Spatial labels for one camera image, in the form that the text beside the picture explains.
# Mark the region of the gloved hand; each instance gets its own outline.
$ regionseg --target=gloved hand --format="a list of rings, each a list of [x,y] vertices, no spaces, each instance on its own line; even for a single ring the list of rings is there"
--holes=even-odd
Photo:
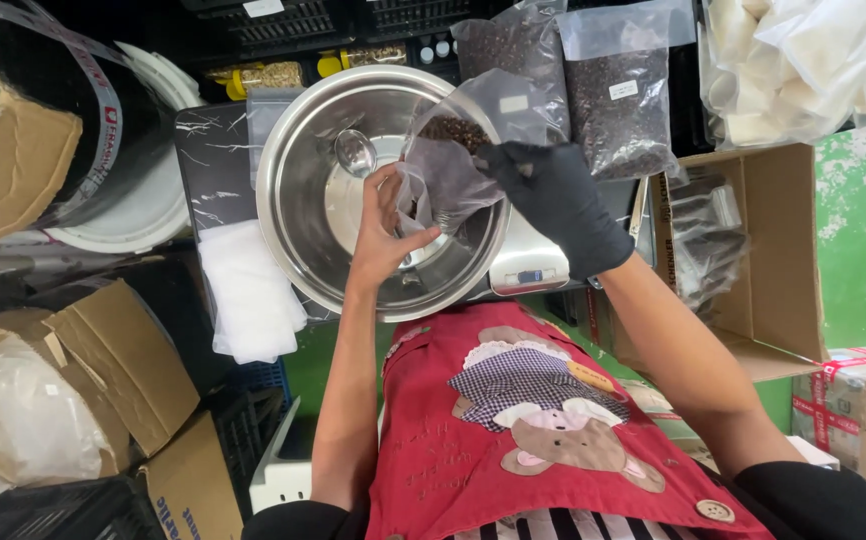
[[[585,281],[630,259],[633,238],[600,203],[579,146],[504,142],[484,144],[476,156],[526,221],[563,251],[571,278]]]

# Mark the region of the white plastic bucket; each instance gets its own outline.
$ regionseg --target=white plastic bucket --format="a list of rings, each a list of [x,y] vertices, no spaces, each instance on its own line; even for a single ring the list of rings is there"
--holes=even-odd
[[[205,104],[196,81],[173,62],[133,45],[116,44],[127,53],[127,63],[136,74],[175,110]],[[187,226],[187,195],[176,149],[171,148],[134,190],[106,212],[76,227],[48,228],[46,233],[91,252],[144,253]]]

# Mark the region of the button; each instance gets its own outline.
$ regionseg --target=button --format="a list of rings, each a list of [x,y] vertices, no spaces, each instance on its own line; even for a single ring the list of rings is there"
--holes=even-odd
[[[737,515],[733,510],[717,500],[704,499],[696,503],[696,511],[706,519],[718,521],[722,523],[732,523],[737,521]]]

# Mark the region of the blue plastic crate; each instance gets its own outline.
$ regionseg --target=blue plastic crate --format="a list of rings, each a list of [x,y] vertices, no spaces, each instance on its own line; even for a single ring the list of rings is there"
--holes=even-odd
[[[236,366],[229,374],[228,385],[231,388],[246,392],[262,390],[263,388],[282,388],[283,406],[279,409],[279,419],[283,420],[286,411],[293,405],[293,394],[286,380],[286,366],[283,359],[276,362],[248,362]]]

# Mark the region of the label sticker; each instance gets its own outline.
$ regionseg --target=label sticker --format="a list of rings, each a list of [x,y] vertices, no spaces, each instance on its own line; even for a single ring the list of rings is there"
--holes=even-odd
[[[280,0],[255,0],[254,2],[243,4],[243,9],[247,11],[248,16],[255,19],[278,14],[285,7],[283,7],[283,2]]]
[[[627,80],[609,87],[609,99],[616,101],[621,97],[635,96],[640,92],[635,80]]]
[[[510,96],[499,100],[499,112],[503,115],[526,111],[530,108],[530,100],[526,96]]]

